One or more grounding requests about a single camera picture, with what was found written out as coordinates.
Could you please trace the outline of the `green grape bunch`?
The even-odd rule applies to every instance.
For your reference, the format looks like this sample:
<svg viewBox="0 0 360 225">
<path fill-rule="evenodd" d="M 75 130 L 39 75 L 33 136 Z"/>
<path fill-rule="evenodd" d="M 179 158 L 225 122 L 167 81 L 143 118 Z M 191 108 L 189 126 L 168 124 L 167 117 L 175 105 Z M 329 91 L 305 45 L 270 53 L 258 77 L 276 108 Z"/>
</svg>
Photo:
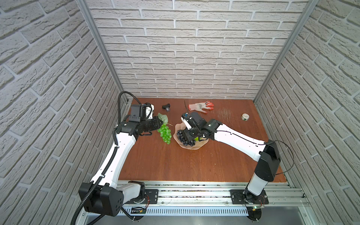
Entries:
<svg viewBox="0 0 360 225">
<path fill-rule="evenodd" d="M 162 140 L 165 143 L 170 144 L 172 134 L 170 128 L 168 127 L 168 116 L 161 113 L 158 113 L 157 116 L 163 122 L 163 124 L 157 131 L 160 133 L 160 137 L 162 138 Z"/>
</svg>

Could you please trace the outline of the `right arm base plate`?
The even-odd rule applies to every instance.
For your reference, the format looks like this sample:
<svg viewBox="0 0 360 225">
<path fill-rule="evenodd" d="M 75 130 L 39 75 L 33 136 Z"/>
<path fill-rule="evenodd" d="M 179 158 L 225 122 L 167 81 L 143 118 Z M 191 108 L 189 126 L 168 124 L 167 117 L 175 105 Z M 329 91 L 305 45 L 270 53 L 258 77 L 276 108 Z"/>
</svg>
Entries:
<svg viewBox="0 0 360 225">
<path fill-rule="evenodd" d="M 265 190 L 263 189 L 259 196 L 252 194 L 245 189 L 231 189 L 230 197 L 232 204 L 246 204 L 246 205 L 267 205 L 269 200 Z"/>
</svg>

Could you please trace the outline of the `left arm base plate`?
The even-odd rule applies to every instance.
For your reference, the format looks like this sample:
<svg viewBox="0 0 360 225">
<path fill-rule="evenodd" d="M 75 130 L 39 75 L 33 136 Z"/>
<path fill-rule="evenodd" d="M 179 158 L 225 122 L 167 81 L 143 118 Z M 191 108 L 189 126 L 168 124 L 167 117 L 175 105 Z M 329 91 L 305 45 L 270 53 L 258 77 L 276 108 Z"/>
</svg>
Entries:
<svg viewBox="0 0 360 225">
<path fill-rule="evenodd" d="M 158 189 L 145 189 L 144 194 L 141 194 L 138 198 L 127 201 L 126 204 L 157 204 L 158 193 Z"/>
</svg>

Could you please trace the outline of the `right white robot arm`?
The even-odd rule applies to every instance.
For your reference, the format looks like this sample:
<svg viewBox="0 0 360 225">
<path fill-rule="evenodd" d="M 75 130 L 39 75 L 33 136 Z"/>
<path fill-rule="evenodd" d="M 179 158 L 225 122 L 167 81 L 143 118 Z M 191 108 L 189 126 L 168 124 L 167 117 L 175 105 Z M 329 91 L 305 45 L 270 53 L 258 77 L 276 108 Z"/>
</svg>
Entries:
<svg viewBox="0 0 360 225">
<path fill-rule="evenodd" d="M 254 174 L 245 188 L 245 196 L 260 196 L 266 185 L 274 181 L 281 162 L 274 141 L 264 142 L 248 137 L 215 119 L 206 121 L 196 112 L 184 113 L 181 120 L 186 126 L 182 134 L 187 141 L 198 138 L 225 143 L 257 162 Z"/>
</svg>

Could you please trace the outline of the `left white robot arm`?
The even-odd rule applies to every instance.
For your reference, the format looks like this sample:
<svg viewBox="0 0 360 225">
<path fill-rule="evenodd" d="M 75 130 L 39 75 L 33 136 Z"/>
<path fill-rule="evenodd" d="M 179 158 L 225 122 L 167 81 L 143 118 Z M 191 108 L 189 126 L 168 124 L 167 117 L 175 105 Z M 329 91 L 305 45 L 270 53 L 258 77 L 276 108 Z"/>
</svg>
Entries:
<svg viewBox="0 0 360 225">
<path fill-rule="evenodd" d="M 162 120 L 153 116 L 154 105 L 132 105 L 130 115 L 121 120 L 112 133 L 113 144 L 104 163 L 88 183 L 79 188 L 81 203 L 76 210 L 96 213 L 101 216 L 116 216 L 123 204 L 146 199 L 145 185 L 129 181 L 117 189 L 119 175 L 126 158 L 140 136 L 150 136 L 160 129 Z"/>
</svg>

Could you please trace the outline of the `dark purple grape bunch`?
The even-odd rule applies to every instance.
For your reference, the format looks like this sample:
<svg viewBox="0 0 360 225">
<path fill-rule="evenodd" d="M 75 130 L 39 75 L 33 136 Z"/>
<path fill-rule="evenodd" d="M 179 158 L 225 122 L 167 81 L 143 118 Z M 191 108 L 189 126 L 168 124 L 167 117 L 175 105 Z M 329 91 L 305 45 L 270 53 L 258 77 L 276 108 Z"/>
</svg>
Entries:
<svg viewBox="0 0 360 225">
<path fill-rule="evenodd" d="M 183 130 L 177 131 L 177 137 L 184 146 L 194 146 L 196 144 L 195 140 L 188 140 L 186 138 L 185 132 Z"/>
</svg>

